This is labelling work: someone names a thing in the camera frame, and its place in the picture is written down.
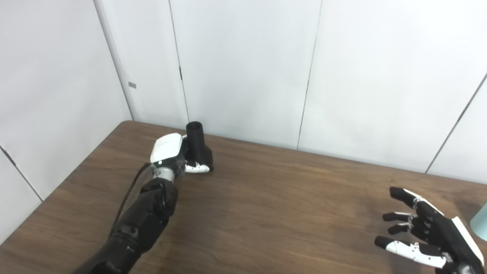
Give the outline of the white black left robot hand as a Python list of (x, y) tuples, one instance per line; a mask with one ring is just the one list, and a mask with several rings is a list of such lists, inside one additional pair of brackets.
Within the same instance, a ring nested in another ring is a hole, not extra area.
[(203, 132), (177, 132), (164, 135), (154, 144), (151, 158), (154, 178), (175, 182), (185, 173), (209, 173), (214, 170), (212, 150)]

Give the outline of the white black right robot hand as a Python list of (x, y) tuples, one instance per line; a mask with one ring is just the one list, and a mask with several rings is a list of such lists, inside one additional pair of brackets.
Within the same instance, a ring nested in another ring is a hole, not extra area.
[(389, 253), (435, 269), (437, 274), (484, 274), (485, 259), (459, 217), (448, 218), (428, 200), (404, 188), (391, 186), (390, 196), (414, 213), (391, 212), (384, 221), (395, 221), (389, 235), (411, 233), (418, 242), (377, 236), (374, 244)]

